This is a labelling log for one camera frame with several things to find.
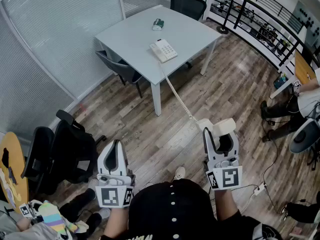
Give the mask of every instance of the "round wooden table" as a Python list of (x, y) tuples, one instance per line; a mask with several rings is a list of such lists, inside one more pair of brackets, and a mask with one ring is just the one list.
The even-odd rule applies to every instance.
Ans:
[[(18, 201), (14, 198), (15, 201), (15, 211), (21, 214), (19, 206), (27, 203), (29, 201), (29, 189), (28, 189), (28, 179), (21, 178), (21, 174), (25, 168), (25, 157), (22, 153), (22, 149), (20, 146), (20, 142), (17, 136), (13, 132), (8, 132), (2, 139), (0, 144), (0, 168), (3, 170), (5, 175), (5, 180), (9, 184), (9, 169), (7, 169), (3, 162), (2, 157), (4, 155), (4, 149), (9, 152), (9, 167), (11, 167), (13, 171), (14, 178), (16, 180), (16, 184), (13, 184), (17, 194), (21, 195), (21, 200)], [(2, 181), (0, 180), (2, 191), (10, 204), (10, 200), (7, 195), (7, 191), (5, 190)]]

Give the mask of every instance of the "power strip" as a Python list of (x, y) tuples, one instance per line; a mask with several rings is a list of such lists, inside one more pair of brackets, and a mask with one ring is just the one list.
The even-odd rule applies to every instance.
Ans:
[(265, 188), (266, 188), (266, 184), (265, 183), (261, 183), (259, 187), (256, 187), (253, 191), (253, 193), (257, 196), (259, 195)]

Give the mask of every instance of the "yellow table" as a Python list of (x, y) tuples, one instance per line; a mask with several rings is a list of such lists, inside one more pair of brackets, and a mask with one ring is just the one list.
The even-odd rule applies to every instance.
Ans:
[[(28, 189), (27, 178), (26, 177), (21, 178), (21, 174), (25, 168), (25, 158), (21, 150), (20, 142), (17, 136), (13, 132), (8, 132), (3, 137), (2, 142), (0, 144), (0, 168), (3, 170), (5, 175), (5, 180), (9, 184), (9, 170), (2, 163), (4, 148), (6, 148), (9, 152), (9, 167), (12, 168), (13, 175), (16, 180), (16, 185), (13, 184), (13, 186), (17, 194), (21, 195), (21, 201), (18, 201), (16, 198), (14, 198), (14, 201), (15, 201), (14, 210), (17, 213), (21, 213), (19, 206), (29, 201), (29, 189)], [(10, 203), (10, 200), (7, 195), (7, 191), (5, 190), (2, 182), (1, 182), (1, 187), (8, 203)]]
[(290, 84), (294, 84), (297, 80), (299, 80), (300, 84), (304, 85), (310, 81), (310, 79), (316, 78), (315, 72), (311, 69), (310, 65), (306, 62), (306, 60), (301, 56), (298, 50), (295, 50), (294, 54), (294, 75), (291, 76), (279, 89), (273, 92), (270, 95), (270, 98), (273, 99), (279, 93), (281, 93), (284, 89), (286, 89)]

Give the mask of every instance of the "white telephone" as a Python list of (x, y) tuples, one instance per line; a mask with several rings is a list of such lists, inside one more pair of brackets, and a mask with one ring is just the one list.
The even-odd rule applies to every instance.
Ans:
[(178, 56), (177, 52), (164, 39), (150, 44), (151, 50), (159, 58), (161, 63), (165, 63)]

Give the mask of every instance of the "forearm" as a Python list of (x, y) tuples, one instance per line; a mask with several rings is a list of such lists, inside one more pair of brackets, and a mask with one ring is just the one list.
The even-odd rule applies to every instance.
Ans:
[(319, 84), (318, 84), (318, 80), (316, 78), (312, 79), (311, 81), (309, 81), (306, 84), (301, 85), (297, 92), (298, 93), (303, 93), (303, 92), (307, 92), (307, 91), (312, 91), (314, 89), (319, 88)]
[(31, 224), (31, 219), (24, 217), (16, 223), (16, 226), (21, 232), (23, 232), (30, 227), (30, 224)]
[(216, 215), (219, 221), (224, 221), (237, 213), (238, 208), (230, 190), (214, 192)]
[(116, 238), (128, 229), (128, 208), (113, 208), (104, 229), (104, 235)]

